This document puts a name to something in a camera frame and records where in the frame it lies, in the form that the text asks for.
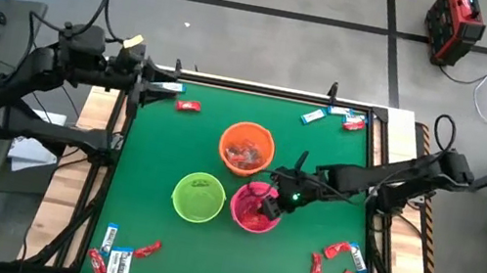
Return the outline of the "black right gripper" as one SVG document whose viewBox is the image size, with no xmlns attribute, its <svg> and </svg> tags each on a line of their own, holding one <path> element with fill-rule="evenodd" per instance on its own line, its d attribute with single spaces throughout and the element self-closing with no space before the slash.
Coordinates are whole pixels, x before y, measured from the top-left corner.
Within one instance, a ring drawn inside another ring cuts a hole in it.
<svg viewBox="0 0 487 273">
<path fill-rule="evenodd" d="M 316 202 L 321 199 L 326 188 L 326 183 L 318 175 L 294 168 L 279 167 L 271 175 L 278 189 L 278 196 L 273 204 L 273 197 L 265 197 L 258 212 L 272 221 L 283 214 L 281 207 L 297 209 Z"/>
</svg>

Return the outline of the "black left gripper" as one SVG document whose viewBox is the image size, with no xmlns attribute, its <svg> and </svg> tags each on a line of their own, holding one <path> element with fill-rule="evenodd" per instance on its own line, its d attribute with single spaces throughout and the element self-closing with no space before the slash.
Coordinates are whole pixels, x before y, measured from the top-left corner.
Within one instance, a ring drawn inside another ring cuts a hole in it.
<svg viewBox="0 0 487 273">
<path fill-rule="evenodd" d="M 136 116 L 138 108 L 161 100 L 173 100 L 174 92 L 158 92 L 148 90 L 150 81 L 153 83 L 177 82 L 180 73 L 178 71 L 154 68 L 150 57 L 146 57 L 145 45 L 136 44 L 126 48 L 122 47 L 117 56 L 112 60 L 113 74 L 124 76 L 129 80 L 128 86 L 123 87 L 126 93 L 126 113 Z"/>
</svg>

